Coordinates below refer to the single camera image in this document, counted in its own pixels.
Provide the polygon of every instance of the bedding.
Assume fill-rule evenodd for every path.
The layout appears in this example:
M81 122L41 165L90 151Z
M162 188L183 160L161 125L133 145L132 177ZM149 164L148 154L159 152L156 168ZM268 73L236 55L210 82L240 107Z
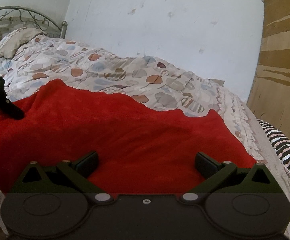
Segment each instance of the bedding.
M224 86L225 80L219 80L219 79L214 79L214 78L209 78L208 80L212 80L213 82L217 83L220 86Z
M3 192L30 161L54 166L92 150L100 165L88 180L111 194L187 192L204 181L194 165L201 151L220 163L256 163L212 109L199 118L179 109L159 112L127 95L77 90L60 79L16 105L25 113L22 120L0 111Z
M21 45L28 43L33 37L43 33L41 30L34 28L17 29L13 35L9 35L6 39L6 43L0 49L0 57L13 58Z
M157 111L180 109L185 116L202 117L213 109L248 154L267 165L290 201L290 171L257 119L236 95L212 80L156 57L120 58L104 49L44 35L22 45L13 59L0 58L0 75L11 101L27 98L40 86L61 79L81 90L126 94ZM285 235L290 238L290 224Z

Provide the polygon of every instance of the pillow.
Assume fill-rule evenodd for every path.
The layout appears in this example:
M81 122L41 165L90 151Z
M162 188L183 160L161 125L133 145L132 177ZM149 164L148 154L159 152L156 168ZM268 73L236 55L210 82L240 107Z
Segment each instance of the pillow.
M40 34L44 34L44 32L35 28L25 28L22 31L16 32L0 48L0 57L13 58L19 47Z
M60 79L15 104L25 112L20 121L0 111L4 193L30 161L54 166L92 150L99 167L88 179L109 193L186 192L204 181L194 165L199 151L239 167L256 163L214 110L204 117L159 112L127 95L78 90Z
M214 78L209 78L208 80L212 80L213 82L217 83L221 87L224 86L225 81L224 80L219 80L219 79L214 79Z

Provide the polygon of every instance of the ornate scroll headboard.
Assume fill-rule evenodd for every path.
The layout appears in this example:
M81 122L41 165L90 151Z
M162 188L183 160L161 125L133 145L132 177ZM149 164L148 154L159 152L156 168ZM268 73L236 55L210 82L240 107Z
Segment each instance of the ornate scroll headboard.
M7 33L22 27L38 28L51 38L65 38L67 22L55 23L46 15L26 7L0 7L0 40Z

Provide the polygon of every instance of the bed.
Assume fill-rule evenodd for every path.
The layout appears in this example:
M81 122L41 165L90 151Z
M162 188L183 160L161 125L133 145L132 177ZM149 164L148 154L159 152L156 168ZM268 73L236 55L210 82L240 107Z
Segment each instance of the bed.
M214 109L248 154L266 164L290 201L290 170L256 117L221 81L201 78L160 58L121 58L68 40L66 26L28 8L0 8L0 76L12 102L61 79L81 90L122 93L157 111L181 109L188 117L200 117ZM0 192L0 205L3 199ZM7 232L0 220L2 233ZM285 235L290 238L290 223Z

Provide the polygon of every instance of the screw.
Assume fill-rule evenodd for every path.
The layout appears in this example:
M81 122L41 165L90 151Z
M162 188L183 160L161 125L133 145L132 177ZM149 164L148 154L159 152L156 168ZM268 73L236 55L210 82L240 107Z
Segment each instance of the screw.
M183 199L186 201L194 201L198 199L198 195L195 193L185 193Z
M98 201L108 201L110 198L111 196L107 193L99 193L95 195L95 199Z

